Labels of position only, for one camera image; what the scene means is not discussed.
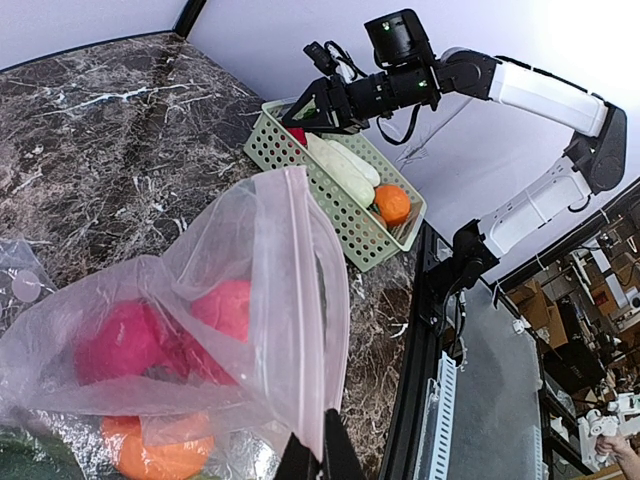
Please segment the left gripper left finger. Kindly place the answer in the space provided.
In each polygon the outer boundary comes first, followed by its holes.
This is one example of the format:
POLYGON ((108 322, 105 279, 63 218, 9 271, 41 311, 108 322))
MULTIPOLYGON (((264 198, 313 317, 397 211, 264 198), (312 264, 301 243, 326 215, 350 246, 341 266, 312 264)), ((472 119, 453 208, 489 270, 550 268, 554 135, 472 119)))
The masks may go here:
POLYGON ((311 450, 291 434, 276 470, 274 480, 314 480, 320 473, 320 463, 311 450))

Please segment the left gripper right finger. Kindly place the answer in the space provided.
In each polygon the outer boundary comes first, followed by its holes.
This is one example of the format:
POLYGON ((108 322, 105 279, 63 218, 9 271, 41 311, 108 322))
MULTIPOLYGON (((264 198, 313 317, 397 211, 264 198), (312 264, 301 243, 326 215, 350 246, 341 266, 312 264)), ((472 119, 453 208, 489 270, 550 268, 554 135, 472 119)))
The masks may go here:
POLYGON ((365 478, 347 430, 335 409, 325 412, 322 471, 323 478, 329 480, 363 480, 365 478))

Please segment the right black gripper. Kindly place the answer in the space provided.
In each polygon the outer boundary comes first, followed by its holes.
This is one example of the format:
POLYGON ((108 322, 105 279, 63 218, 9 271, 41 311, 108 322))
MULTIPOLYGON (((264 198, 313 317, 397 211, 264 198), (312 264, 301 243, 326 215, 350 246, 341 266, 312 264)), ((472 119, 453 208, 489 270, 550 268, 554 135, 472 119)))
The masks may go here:
POLYGON ((339 75, 314 80, 283 115, 281 124, 285 128, 331 134, 357 134, 370 127, 369 120, 357 114, 348 83, 339 75), (295 120, 294 115, 306 106, 315 106, 321 112, 313 119, 295 120))

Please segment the orange persimmon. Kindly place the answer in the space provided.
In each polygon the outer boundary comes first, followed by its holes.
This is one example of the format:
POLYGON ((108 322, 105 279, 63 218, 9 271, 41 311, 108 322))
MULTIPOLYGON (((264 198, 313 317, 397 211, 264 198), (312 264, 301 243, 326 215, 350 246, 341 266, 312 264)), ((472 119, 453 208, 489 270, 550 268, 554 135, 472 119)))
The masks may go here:
POLYGON ((189 479, 204 468, 215 439, 147 445, 137 416, 106 416, 101 436, 112 465, 128 479, 189 479))

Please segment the dotted zip bag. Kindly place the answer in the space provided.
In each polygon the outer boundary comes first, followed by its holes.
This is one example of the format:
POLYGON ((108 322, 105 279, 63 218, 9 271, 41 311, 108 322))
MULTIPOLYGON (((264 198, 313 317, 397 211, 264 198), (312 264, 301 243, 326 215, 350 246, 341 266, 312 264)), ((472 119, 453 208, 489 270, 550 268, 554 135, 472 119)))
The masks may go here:
POLYGON ((1 420, 69 436, 93 425, 110 464, 106 416, 137 416, 147 445, 249 432, 275 447, 291 434, 324 453, 325 412, 341 402, 349 335, 346 266, 302 167, 257 174, 220 195, 161 255, 118 263, 48 296, 1 338, 1 420), (191 304, 230 280, 251 283, 247 343, 194 318, 191 304), (119 303, 162 318, 163 358, 142 375, 80 385, 77 341, 119 303))

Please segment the red apple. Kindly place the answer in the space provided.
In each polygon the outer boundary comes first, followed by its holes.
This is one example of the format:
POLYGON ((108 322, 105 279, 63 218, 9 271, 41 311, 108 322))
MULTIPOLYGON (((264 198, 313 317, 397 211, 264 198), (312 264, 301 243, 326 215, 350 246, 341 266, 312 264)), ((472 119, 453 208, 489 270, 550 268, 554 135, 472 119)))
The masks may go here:
POLYGON ((163 358, 162 318, 150 305, 136 301, 114 306, 95 334, 75 346, 74 367, 80 385, 142 375, 163 358))
POLYGON ((243 343, 249 338, 251 283, 223 282, 191 304, 191 314, 204 324, 243 343))

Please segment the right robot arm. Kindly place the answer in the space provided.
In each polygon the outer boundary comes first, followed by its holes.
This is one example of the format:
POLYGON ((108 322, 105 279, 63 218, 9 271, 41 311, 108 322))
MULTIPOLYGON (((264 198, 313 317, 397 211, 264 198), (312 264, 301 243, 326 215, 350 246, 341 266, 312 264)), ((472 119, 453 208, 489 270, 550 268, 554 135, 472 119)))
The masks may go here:
POLYGON ((420 316, 444 327, 448 302, 471 288, 518 243, 559 213, 578 211, 614 189, 625 172, 627 117, 618 106, 560 78, 506 56, 467 48, 436 54, 415 11, 402 9, 365 26, 377 72, 340 73, 351 59, 331 42, 304 51, 320 72, 283 115, 288 128, 313 134, 356 134, 402 109, 436 108, 457 94, 480 103, 471 119, 478 139, 460 140, 457 151, 504 147, 508 135, 531 145, 534 130, 517 111, 555 122, 571 131, 557 160, 502 206, 460 227, 447 259, 424 272, 420 316))

